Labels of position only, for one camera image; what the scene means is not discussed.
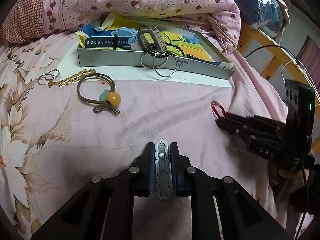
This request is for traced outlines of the black hair clip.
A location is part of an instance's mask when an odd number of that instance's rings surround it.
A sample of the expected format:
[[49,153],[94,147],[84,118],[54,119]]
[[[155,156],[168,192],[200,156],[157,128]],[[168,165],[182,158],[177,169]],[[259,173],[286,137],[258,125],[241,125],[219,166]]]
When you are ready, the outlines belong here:
[[172,176],[169,145],[160,140],[155,144],[156,196],[167,201],[172,196]]

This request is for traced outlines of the silver hoop earrings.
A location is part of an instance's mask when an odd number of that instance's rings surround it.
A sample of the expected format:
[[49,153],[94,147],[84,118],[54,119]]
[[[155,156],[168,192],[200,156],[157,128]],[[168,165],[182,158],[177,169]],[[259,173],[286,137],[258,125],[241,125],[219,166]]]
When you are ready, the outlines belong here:
[[[165,70],[172,63],[171,73],[163,73],[162,69]],[[169,51],[152,50],[150,52],[144,52],[140,57],[140,65],[143,68],[153,70],[159,77],[168,79],[174,76],[177,72],[177,59],[173,53]]]

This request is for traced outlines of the beige hair claw clip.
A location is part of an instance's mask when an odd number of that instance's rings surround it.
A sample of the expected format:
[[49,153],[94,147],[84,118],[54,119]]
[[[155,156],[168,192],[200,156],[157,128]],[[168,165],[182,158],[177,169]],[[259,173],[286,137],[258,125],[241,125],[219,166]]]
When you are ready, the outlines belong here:
[[158,28],[147,27],[137,33],[137,39],[142,49],[166,50],[166,45]]

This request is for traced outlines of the blue smart watch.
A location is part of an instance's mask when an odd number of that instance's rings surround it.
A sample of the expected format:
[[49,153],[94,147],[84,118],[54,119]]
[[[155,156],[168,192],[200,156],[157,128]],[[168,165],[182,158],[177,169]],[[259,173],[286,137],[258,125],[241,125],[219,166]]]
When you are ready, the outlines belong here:
[[89,34],[84,41],[85,48],[124,48],[130,49],[131,45],[138,42],[138,31],[126,27],[116,30],[96,31]]

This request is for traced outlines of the floral pink bed sheet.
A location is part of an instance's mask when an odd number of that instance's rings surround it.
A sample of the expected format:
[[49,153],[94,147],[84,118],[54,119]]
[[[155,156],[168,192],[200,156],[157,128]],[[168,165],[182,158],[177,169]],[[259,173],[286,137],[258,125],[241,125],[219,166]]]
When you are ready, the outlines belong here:
[[1,48],[1,206],[23,239],[31,236],[92,176],[116,176],[150,141],[178,143],[191,164],[212,177],[231,176],[293,237],[300,216],[274,200],[276,171],[219,129],[210,103],[237,115],[284,121],[277,91],[234,52],[229,88],[117,80],[120,114],[93,112],[76,84],[39,85],[76,43],[70,32]]

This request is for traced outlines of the grey tray with cartoon liner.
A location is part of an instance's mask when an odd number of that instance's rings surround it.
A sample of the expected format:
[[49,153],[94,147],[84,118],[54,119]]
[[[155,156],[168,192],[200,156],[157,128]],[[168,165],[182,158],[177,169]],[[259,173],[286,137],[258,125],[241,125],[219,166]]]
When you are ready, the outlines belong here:
[[228,80],[235,72],[202,34],[165,21],[111,13],[76,34],[80,67],[139,67],[164,79],[182,71]]

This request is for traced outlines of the blue plastic wrapped bundle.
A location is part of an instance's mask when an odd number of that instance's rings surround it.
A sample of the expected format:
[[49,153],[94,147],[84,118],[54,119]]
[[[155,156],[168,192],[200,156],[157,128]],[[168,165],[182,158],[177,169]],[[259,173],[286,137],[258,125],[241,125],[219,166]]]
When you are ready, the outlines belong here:
[[234,0],[241,12],[241,20],[252,29],[259,29],[274,39],[280,39],[290,23],[284,0]]

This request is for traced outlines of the white paper sheet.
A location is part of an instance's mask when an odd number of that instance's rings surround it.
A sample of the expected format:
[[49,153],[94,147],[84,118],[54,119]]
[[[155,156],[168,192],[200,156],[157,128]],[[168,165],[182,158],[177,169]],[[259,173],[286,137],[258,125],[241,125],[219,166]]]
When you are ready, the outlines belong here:
[[[61,79],[67,78],[82,70],[75,59],[65,56],[58,65]],[[230,88],[231,84],[227,80],[208,77],[200,74],[176,71],[171,77],[161,77],[154,70],[140,67],[125,66],[103,66],[94,67],[97,73],[106,74],[114,80],[149,80],[149,81],[170,81],[193,85],[208,85],[221,88]]]

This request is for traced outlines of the pink folded quilt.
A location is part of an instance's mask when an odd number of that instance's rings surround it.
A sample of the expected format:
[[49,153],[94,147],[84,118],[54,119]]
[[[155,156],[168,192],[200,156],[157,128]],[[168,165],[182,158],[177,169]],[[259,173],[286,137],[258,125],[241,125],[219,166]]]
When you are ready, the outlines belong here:
[[241,31],[233,0],[18,0],[1,25],[1,40],[19,44],[58,31],[77,31],[115,12],[121,16],[162,19],[200,32],[232,53]]

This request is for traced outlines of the yellow wooden bed frame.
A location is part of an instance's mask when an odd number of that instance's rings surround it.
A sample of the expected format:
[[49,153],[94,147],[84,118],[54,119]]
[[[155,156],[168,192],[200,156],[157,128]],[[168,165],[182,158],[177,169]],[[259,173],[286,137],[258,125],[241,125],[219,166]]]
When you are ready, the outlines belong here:
[[[285,28],[280,43],[259,29],[252,29],[242,22],[237,50],[285,99],[285,86],[281,68],[291,59],[306,66],[319,91],[319,28],[314,24],[293,23]],[[285,79],[291,79],[288,68]]]

